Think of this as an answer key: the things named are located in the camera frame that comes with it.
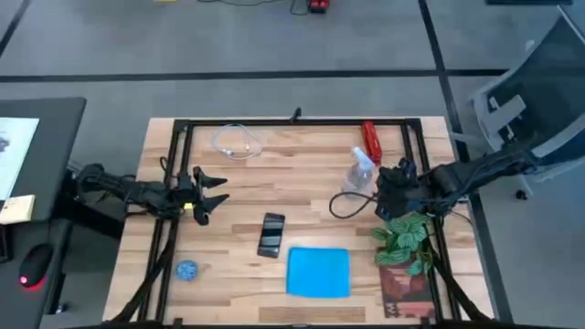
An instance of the computer mouse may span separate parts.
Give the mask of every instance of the computer mouse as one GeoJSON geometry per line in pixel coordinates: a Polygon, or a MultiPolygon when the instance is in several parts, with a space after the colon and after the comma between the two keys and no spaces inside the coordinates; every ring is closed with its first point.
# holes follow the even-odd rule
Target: computer mouse
{"type": "Polygon", "coordinates": [[[40,284],[53,256],[53,246],[42,243],[33,247],[20,264],[18,281],[25,288],[40,284]]]}

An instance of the wooden tabletop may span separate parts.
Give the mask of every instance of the wooden tabletop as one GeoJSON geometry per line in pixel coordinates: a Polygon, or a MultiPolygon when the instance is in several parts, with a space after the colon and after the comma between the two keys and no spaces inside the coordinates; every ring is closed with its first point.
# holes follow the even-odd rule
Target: wooden tabletop
{"type": "MultiPolygon", "coordinates": [[[[453,160],[451,142],[442,117],[423,117],[424,139],[431,166],[453,160]]],[[[174,119],[152,119],[138,169],[140,180],[162,180],[159,157],[166,156],[174,119]]],[[[416,318],[386,318],[378,268],[373,262],[378,243],[369,230],[381,226],[373,205],[354,218],[340,220],[328,211],[331,196],[340,190],[347,169],[355,163],[350,150],[362,146],[358,126],[249,127],[264,146],[245,161],[228,159],[210,140],[217,127],[197,127],[190,166],[200,165],[211,176],[229,180],[207,192],[229,193],[206,227],[192,213],[179,225],[174,266],[194,260],[195,281],[173,276],[169,286],[165,322],[182,317],[185,324],[417,324],[416,318]],[[286,225],[278,259],[256,255],[266,212],[283,214],[286,225]],[[345,299],[307,299],[285,293],[288,249],[294,246],[348,249],[351,256],[351,296],[345,299]]],[[[383,165],[395,165],[404,156],[400,128],[377,126],[383,165]]],[[[227,131],[220,147],[244,151],[243,133],[227,131]]],[[[257,145],[250,141],[250,148],[257,145]]],[[[349,213],[363,200],[338,202],[339,213],[349,213]]],[[[465,207],[457,212],[468,216],[465,207]]],[[[144,278],[154,218],[126,220],[104,320],[112,318],[132,297],[144,278]]],[[[491,305],[473,229],[462,216],[445,220],[445,237],[455,279],[478,307],[491,315],[491,305]]],[[[440,282],[443,312],[449,317],[444,286],[440,282]]],[[[149,318],[154,317],[158,287],[154,287],[149,318]]]]}

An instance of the blue cloth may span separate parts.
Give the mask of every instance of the blue cloth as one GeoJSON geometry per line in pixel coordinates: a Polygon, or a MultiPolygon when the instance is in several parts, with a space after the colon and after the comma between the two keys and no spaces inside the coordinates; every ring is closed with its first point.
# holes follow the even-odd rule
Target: blue cloth
{"type": "Polygon", "coordinates": [[[349,297],[349,252],[346,249],[290,248],[286,292],[310,298],[349,297]]]}
{"type": "Polygon", "coordinates": [[[176,265],[176,276],[183,281],[192,281],[197,277],[197,264],[192,260],[183,260],[176,265]]]}

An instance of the smartphone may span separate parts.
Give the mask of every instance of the smartphone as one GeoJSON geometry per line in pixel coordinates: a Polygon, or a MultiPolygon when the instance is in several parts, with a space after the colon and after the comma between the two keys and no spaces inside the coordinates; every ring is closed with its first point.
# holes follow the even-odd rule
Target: smartphone
{"type": "Polygon", "coordinates": [[[258,256],[278,258],[281,251],[284,215],[266,213],[258,244],[258,256]]]}

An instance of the blue ball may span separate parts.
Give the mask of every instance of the blue ball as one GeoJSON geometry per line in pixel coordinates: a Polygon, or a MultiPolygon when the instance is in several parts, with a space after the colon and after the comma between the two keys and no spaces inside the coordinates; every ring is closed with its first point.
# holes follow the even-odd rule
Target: blue ball
{"type": "Polygon", "coordinates": [[[183,281],[192,281],[197,277],[197,264],[192,260],[183,260],[176,265],[176,276],[183,281]]]}

